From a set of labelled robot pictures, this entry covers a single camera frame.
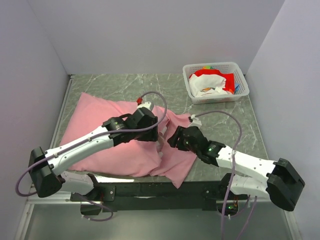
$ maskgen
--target robotic arm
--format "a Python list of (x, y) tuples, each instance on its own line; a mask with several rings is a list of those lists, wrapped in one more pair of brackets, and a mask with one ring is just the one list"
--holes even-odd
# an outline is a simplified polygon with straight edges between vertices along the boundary
[[(49, 159), (29, 171), (38, 196), (45, 198), (58, 191), (75, 192), (90, 199), (98, 196), (99, 183), (93, 174), (83, 175), (66, 170), (98, 151), (121, 143), (131, 140), (156, 142), (158, 130), (151, 126), (158, 122), (158, 118), (151, 112), (153, 107), (152, 102), (142, 103), (133, 114), (112, 117), (94, 131), (68, 144), (47, 151), (43, 151), (41, 147), (35, 148), (30, 155), (29, 167), (38, 161)], [(230, 190), (234, 195), (270, 198), (279, 208), (294, 210), (305, 182), (287, 160), (280, 158), (276, 162), (238, 151), (233, 153), (229, 146), (207, 140), (199, 129), (199, 119), (193, 117), (190, 121), (189, 127), (179, 126), (176, 129), (168, 140), (171, 147), (192, 151), (207, 164), (229, 169), (232, 168), (232, 154), (235, 154), (235, 170), (246, 176), (233, 177)], [(220, 185), (224, 192), (230, 177), (231, 174), (228, 173), (221, 180)]]

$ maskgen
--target folded fabric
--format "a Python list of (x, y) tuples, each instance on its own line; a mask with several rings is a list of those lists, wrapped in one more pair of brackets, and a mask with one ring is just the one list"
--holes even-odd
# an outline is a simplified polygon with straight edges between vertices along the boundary
[(223, 88), (224, 91), (230, 92), (232, 94), (235, 93), (235, 76), (233, 73), (221, 73), (218, 69), (201, 69), (193, 73), (197, 77), (201, 75), (219, 75), (225, 78), (225, 87)]
[[(64, 145), (86, 135), (111, 117), (133, 113), (136, 109), (136, 102), (114, 102), (82, 93), (60, 144)], [(164, 109), (155, 106), (152, 112), (160, 118)], [(196, 155), (190, 151), (170, 147), (167, 140), (178, 126), (189, 125), (189, 116), (176, 115), (168, 110), (166, 118), (158, 127), (158, 144), (132, 140), (99, 151), (69, 169), (134, 177), (166, 176), (179, 188), (188, 175)], [(162, 157), (159, 156), (157, 148), (161, 151)]]
[(201, 76), (192, 74), (189, 79), (190, 91), (195, 98), (200, 98), (203, 96), (208, 97), (212, 94), (228, 94), (223, 90), (225, 85), (226, 79), (216, 74), (202, 74)]

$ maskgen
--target red cloth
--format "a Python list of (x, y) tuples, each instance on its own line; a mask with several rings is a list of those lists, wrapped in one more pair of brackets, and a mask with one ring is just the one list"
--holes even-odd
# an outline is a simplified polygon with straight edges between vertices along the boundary
[(216, 74), (221, 77), (225, 78), (225, 87), (223, 90), (229, 91), (230, 93), (235, 93), (235, 76), (233, 73), (221, 73), (218, 69), (201, 69), (193, 73), (197, 77), (200, 77), (201, 75), (212, 75)]

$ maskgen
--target white cloth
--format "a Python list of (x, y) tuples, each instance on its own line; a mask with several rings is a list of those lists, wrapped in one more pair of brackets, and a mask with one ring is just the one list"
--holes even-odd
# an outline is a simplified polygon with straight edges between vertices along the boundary
[(195, 98), (209, 97), (210, 95), (225, 95), (228, 91), (223, 90), (226, 86), (226, 79), (223, 76), (216, 74), (202, 74), (196, 76), (192, 74), (189, 79), (189, 86), (191, 94)]

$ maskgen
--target laundry basket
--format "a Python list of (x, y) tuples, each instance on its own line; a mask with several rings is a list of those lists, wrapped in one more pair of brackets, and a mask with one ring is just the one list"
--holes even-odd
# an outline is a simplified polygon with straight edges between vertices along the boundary
[[(194, 97), (191, 94), (189, 87), (189, 76), (196, 71), (203, 69), (204, 66), (210, 66), (214, 69), (218, 69), (223, 74), (233, 74), (234, 82), (239, 84), (238, 91), (233, 95), (212, 95)], [(183, 78), (186, 90), (191, 98), (193, 104), (208, 104), (208, 103), (221, 103), (221, 102), (231, 102), (236, 101), (239, 98), (249, 94), (248, 84), (246, 79), (239, 68), (238, 64), (235, 62), (217, 62), (217, 63), (201, 63), (201, 64), (189, 64), (183, 67)]]

